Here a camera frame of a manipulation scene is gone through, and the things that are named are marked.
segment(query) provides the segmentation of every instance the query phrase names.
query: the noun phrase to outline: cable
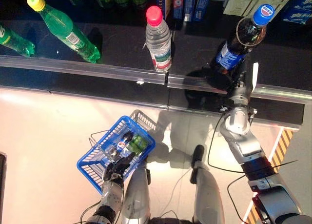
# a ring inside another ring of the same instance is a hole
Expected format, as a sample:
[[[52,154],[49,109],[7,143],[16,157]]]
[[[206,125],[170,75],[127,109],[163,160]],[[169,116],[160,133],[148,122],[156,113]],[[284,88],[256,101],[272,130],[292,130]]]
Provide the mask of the cable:
[[[179,181],[180,181],[190,170],[191,170],[191,168],[190,168],[188,171],[186,171],[186,172],[181,176],[181,178],[179,178],[179,179],[177,180],[177,182],[176,182],[174,188],[172,189],[171,197],[170,197],[170,199],[169,199],[167,205],[165,206],[165,208],[164,208],[160,213],[162,213],[162,212],[164,212],[164,211],[166,210],[166,208],[168,207],[168,205],[170,204],[170,202],[171,202],[171,200],[172,200],[172,197],[173,197],[173,195],[174,195],[174,191],[175,191],[175,188],[176,188],[177,184],[179,183]]]
[[[83,216],[85,215],[85,213],[88,212],[88,211],[89,211],[91,208],[93,208],[94,206],[98,205],[99,203],[100,203],[100,201],[99,201],[99,202],[96,202],[95,204],[93,204],[93,205],[91,205],[90,207],[86,208],[86,209],[82,212],[82,214],[81,214],[81,216],[80,216],[80,220],[79,220],[79,223],[80,223],[80,224],[83,223],[82,218],[83,218]]]
[[[173,212],[173,213],[174,213],[174,215],[175,215],[175,217],[176,217],[177,219],[179,219],[179,218],[177,217],[176,212],[174,212],[172,209],[171,209],[171,210],[169,210],[168,212],[163,213],[163,214],[160,216],[160,218],[161,218],[162,216],[164,216],[165,214],[170,213],[170,212]]]
[[[236,205],[235,205],[235,203],[234,203],[234,201],[233,201],[233,199],[232,199],[232,196],[231,196],[231,194],[230,194],[230,191],[229,191],[229,188],[230,188],[230,186],[231,186],[233,183],[235,183],[236,181],[240,180],[241,178],[244,178],[245,176],[246,176],[246,175],[243,175],[243,176],[239,177],[238,179],[235,179],[233,182],[231,182],[231,183],[228,185],[227,190],[228,190],[229,197],[230,197],[230,199],[231,199],[231,201],[232,201],[232,204],[233,204],[233,206],[234,206],[234,209],[235,209],[236,214],[238,215],[239,219],[240,219],[243,223],[249,224],[249,223],[247,223],[247,222],[244,222],[244,220],[240,217],[240,215],[239,215],[239,213],[238,213],[238,211],[237,211]]]
[[[291,161],[291,162],[287,162],[287,163],[283,163],[283,164],[280,164],[280,165],[276,165],[276,166],[274,166],[273,168],[280,167],[280,166],[283,166],[283,165],[287,165],[287,164],[290,164],[290,163],[293,163],[293,162],[296,162],[296,161],[298,161],[298,160],[294,160],[294,161]],[[232,198],[232,196],[231,196],[231,194],[230,194],[230,190],[229,190],[230,186],[231,186],[233,183],[237,182],[237,181],[240,180],[241,178],[244,178],[245,176],[246,176],[246,175],[243,175],[243,176],[239,177],[238,179],[235,179],[234,181],[232,181],[232,182],[228,185],[227,190],[228,190],[229,197],[230,197],[230,199],[231,199],[231,201],[232,201],[232,204],[233,204],[233,206],[234,206],[234,209],[235,209],[236,214],[238,215],[239,219],[240,219],[243,223],[249,224],[249,223],[243,221],[243,219],[240,217],[240,215],[239,215],[239,213],[238,213],[238,211],[237,211],[236,205],[235,205],[235,203],[234,203],[234,200],[233,200],[233,198]]]
[[[219,120],[218,120],[218,122],[216,123],[215,128],[214,128],[214,133],[213,133],[213,136],[212,136],[212,138],[211,138],[210,147],[209,147],[209,151],[208,151],[208,165],[211,166],[211,167],[213,167],[213,168],[216,168],[216,169],[221,169],[221,170],[228,171],[228,172],[233,172],[233,173],[244,174],[243,171],[235,171],[235,170],[224,169],[224,168],[220,168],[220,167],[214,166],[214,165],[212,165],[212,164],[209,163],[210,151],[211,151],[211,147],[212,147],[212,145],[213,145],[213,141],[214,141],[214,137],[215,137],[215,132],[216,132],[216,129],[217,129],[217,127],[218,127],[218,125],[219,125],[219,123],[220,123],[222,117],[224,116],[224,114],[225,114],[225,113],[223,113],[223,114],[221,115],[221,117],[219,118]]]

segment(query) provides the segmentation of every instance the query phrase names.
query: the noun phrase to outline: shelf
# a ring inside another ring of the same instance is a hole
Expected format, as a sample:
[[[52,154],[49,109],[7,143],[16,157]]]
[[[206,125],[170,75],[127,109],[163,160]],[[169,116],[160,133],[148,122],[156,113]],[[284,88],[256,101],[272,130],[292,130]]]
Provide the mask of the shelf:
[[[166,73],[105,64],[92,64],[78,61],[63,61],[47,58],[26,58],[0,56],[4,67],[51,71],[57,73],[80,74],[86,76],[165,84]]]
[[[226,94],[210,86],[204,78],[169,74],[168,87]],[[257,84],[252,97],[293,103],[311,103],[312,91]]]
[[[68,0],[46,2],[68,14],[99,48],[101,59],[96,64],[83,61],[49,32],[25,0],[0,0],[1,23],[37,48],[34,57],[25,58],[0,46],[0,85],[165,109],[218,112],[225,92],[209,86],[196,73],[215,56],[219,45],[241,19],[223,15],[222,2],[210,1],[200,23],[174,21],[169,15],[167,23],[173,33],[169,73],[154,71],[150,53],[143,49],[144,11],[104,10],[96,0],[85,0],[83,6],[72,6]],[[155,0],[149,0],[149,5],[154,3]],[[311,26],[282,22],[278,17],[269,24],[265,40],[251,53],[252,62],[260,65],[259,84],[251,102],[259,109],[259,119],[302,123],[304,104],[312,100],[311,41]],[[185,100],[189,94],[200,101],[190,105]]]

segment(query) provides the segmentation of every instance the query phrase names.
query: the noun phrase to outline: blue bottle cap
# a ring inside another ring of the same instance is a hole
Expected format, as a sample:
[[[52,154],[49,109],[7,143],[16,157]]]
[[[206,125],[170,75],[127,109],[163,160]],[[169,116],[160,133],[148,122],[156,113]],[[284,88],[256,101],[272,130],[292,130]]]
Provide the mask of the blue bottle cap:
[[[274,16],[274,8],[269,4],[261,5],[253,15],[253,21],[257,25],[266,25]]]

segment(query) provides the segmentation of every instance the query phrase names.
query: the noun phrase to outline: white floor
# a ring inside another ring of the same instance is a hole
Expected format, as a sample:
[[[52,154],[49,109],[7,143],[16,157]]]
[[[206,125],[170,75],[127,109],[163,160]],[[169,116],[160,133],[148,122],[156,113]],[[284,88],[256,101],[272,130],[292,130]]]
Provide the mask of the white floor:
[[[90,148],[91,133],[109,129],[120,116],[140,109],[164,128],[155,137],[157,146],[149,156],[148,168],[151,216],[174,210],[180,219],[191,220],[195,185],[190,158],[197,144],[209,147],[218,120],[181,112],[140,107],[43,92],[0,89],[0,151],[7,155],[7,171],[2,221],[4,224],[71,224],[79,221],[82,211],[99,200],[99,193],[77,170],[78,159]],[[253,124],[267,155],[270,154],[278,127]],[[240,169],[223,137],[217,132],[211,151],[211,163]],[[240,176],[211,168],[218,181],[226,223],[240,223],[227,195],[228,183]],[[231,188],[237,208],[244,216],[252,192],[246,179]]]

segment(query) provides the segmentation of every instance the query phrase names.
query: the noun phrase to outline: shelf edge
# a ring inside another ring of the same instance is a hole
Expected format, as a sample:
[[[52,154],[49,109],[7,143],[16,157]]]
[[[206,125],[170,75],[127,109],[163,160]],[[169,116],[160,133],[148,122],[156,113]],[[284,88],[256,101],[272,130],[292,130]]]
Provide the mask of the shelf edge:
[[[226,94],[225,91],[221,91],[210,86],[204,78],[187,77],[175,74],[169,74],[168,87]],[[312,91],[265,84],[257,84],[255,90],[252,93],[252,97],[302,104],[312,103]]]
[[[166,73],[154,70],[35,57],[28,58],[0,55],[0,66],[128,81],[142,81],[161,85],[165,84],[166,79]]]

